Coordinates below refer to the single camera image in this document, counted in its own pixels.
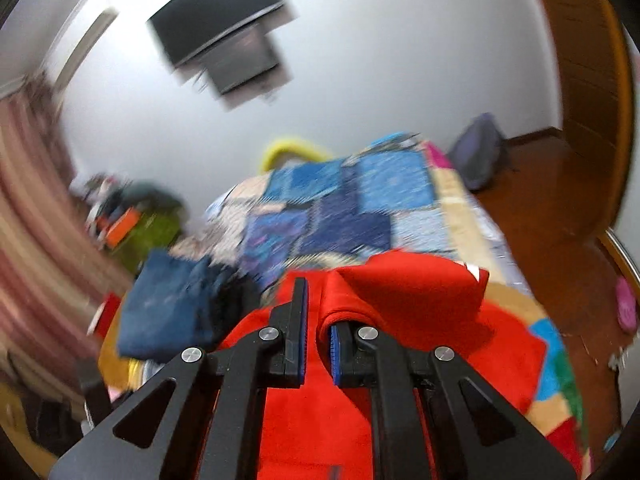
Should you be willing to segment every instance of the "pink shoe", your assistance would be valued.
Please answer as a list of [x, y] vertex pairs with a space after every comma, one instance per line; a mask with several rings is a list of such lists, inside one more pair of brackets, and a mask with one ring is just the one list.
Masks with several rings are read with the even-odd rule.
[[636, 297], [631, 286], [622, 277], [618, 277], [616, 283], [616, 297], [618, 298], [618, 323], [620, 328], [629, 334], [638, 329], [638, 317], [636, 316]]

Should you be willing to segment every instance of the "wall-mounted television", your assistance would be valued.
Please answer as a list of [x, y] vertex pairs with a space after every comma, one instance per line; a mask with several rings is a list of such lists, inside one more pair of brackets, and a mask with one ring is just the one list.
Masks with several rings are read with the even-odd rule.
[[150, 22], [174, 66], [260, 16], [282, 0], [171, 0]]

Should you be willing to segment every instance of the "gray bag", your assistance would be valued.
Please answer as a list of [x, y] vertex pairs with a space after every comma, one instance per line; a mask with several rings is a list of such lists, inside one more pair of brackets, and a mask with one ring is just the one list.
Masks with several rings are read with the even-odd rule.
[[469, 191], [487, 186], [497, 170], [510, 166], [506, 139], [491, 113], [476, 117], [447, 157]]

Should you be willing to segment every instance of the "wooden floor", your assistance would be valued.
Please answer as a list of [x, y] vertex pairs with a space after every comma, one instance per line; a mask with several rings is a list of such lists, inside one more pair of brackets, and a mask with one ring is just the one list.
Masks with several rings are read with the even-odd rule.
[[557, 137], [514, 146], [511, 153], [518, 171], [503, 170], [478, 199], [562, 333], [597, 466], [605, 440], [620, 423], [607, 361], [631, 342], [616, 319], [616, 269], [591, 235], [608, 183]]

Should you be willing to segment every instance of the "striped curtain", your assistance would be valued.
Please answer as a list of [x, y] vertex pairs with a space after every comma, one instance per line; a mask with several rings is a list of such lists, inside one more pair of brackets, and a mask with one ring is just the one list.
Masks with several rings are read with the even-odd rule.
[[86, 329], [131, 276], [85, 234], [72, 176], [44, 79], [0, 100], [0, 367], [77, 407], [76, 360], [97, 355]]

